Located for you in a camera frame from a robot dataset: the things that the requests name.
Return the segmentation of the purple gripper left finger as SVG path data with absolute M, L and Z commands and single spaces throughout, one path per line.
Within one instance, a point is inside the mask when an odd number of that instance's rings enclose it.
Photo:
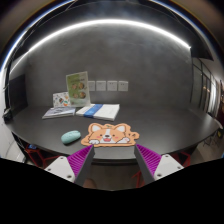
M 82 186 L 94 155 L 94 146 L 90 145 L 68 157 L 59 156 L 46 168 L 46 171 Z

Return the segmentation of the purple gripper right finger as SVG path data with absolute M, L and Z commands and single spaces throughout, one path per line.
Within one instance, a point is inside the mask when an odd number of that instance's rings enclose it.
M 169 154 L 160 155 L 139 144 L 135 145 L 134 154 L 146 184 L 183 169 Z

